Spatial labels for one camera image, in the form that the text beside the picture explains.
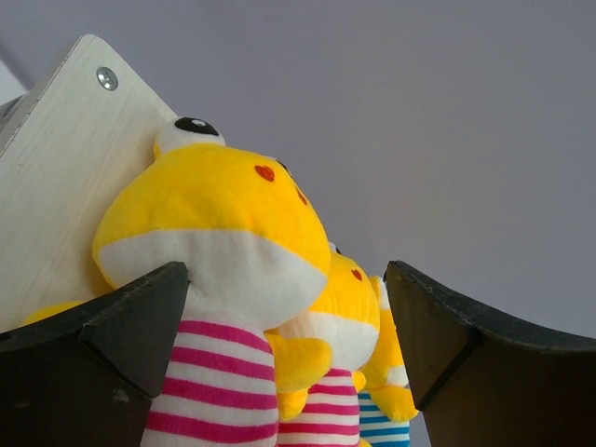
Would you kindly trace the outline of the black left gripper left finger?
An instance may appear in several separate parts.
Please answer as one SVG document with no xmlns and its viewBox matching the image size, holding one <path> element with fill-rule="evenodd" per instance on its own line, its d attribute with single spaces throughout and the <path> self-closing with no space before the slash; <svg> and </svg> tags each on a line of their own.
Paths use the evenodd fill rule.
<svg viewBox="0 0 596 447">
<path fill-rule="evenodd" d="M 138 446 L 161 393 L 188 289 L 164 264 L 1 335 L 4 446 Z"/>
</svg>

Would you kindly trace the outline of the yellow frog toy blue stripes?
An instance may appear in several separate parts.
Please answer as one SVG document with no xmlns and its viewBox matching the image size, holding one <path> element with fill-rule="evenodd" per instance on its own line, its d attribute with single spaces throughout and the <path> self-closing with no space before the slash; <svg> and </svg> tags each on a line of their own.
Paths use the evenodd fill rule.
<svg viewBox="0 0 596 447">
<path fill-rule="evenodd" d="M 365 387 L 359 392 L 359 432 L 366 446 L 409 446 L 410 425 L 418 415 L 402 357 L 386 284 L 371 277 L 380 300 L 380 332 L 362 369 Z"/>
</svg>

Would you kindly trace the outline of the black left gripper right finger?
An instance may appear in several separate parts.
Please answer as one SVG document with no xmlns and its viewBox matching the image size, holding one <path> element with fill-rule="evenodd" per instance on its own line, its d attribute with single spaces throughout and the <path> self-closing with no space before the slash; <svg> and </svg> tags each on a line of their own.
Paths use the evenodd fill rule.
<svg viewBox="0 0 596 447">
<path fill-rule="evenodd" d="M 511 316 L 403 261 L 384 279 L 431 445 L 594 445 L 594 339 Z"/>
</svg>

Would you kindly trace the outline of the yellow frog toy red stripes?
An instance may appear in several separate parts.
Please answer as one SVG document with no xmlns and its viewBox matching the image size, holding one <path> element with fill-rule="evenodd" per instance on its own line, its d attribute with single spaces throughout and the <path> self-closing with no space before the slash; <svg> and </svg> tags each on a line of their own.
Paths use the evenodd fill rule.
<svg viewBox="0 0 596 447">
<path fill-rule="evenodd" d="M 306 390 L 281 396 L 278 446 L 366 446 L 359 431 L 359 372 L 381 329 L 386 285 L 330 245 L 325 290 L 304 313 L 277 328 L 282 336 L 317 338 L 331 347 L 330 369 Z"/>
</svg>

